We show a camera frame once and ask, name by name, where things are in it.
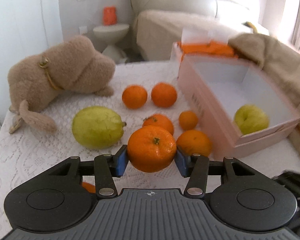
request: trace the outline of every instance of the plush toy tail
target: plush toy tail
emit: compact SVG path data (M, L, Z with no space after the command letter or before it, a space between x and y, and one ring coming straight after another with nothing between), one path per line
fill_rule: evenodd
M45 114L29 111L29 103L26 100L20 103L19 113L25 123L38 130L48 133L55 133L57 131L57 125L54 120Z

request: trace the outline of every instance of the tangerine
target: tangerine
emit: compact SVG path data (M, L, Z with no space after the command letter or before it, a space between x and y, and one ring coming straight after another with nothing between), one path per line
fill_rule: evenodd
M122 93L122 101L129 109L142 107L148 98L147 90L139 85L128 86Z
M171 133L171 135L173 135L174 133L172 122L168 117L166 117L163 114L154 114L144 119L142 127L147 125L154 125L154 126L160 126L162 128L165 128L169 133Z
M192 111L182 112L179 116L179 124L184 131L192 130L198 124L198 117Z
M167 83L156 84L151 91L151 99L158 107L170 107L178 98L176 89Z
M88 182L82 182L82 187L84 187L90 193L96 193L96 187Z
M212 150L212 143L208 136L197 130L185 131L179 136L176 143L187 155L199 153L208 157Z
M131 164L143 172L157 172L168 167L176 151L176 141L171 133L154 125L136 130L127 146Z

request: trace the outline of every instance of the orange cup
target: orange cup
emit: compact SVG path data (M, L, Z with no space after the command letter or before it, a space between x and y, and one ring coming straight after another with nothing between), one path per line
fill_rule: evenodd
M105 7L103 9L103 25L114 25L117 23L115 6Z

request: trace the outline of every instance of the green lemon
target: green lemon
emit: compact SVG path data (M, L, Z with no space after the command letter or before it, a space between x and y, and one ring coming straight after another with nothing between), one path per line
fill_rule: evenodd
M115 111L103 106L91 106L75 115L72 133L84 147L105 149L120 140L125 125Z

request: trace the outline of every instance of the gold collar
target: gold collar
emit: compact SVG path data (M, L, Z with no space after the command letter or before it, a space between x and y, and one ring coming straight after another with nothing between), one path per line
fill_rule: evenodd
M41 60L39 61L39 66L44 69L44 72L46 73L46 76L47 76L47 79L48 79L50 85L55 90L64 90L62 87L57 86L53 82L52 78L50 77L49 71L48 71L48 64L49 64L49 59L46 58L46 57L44 57L44 56L42 56Z

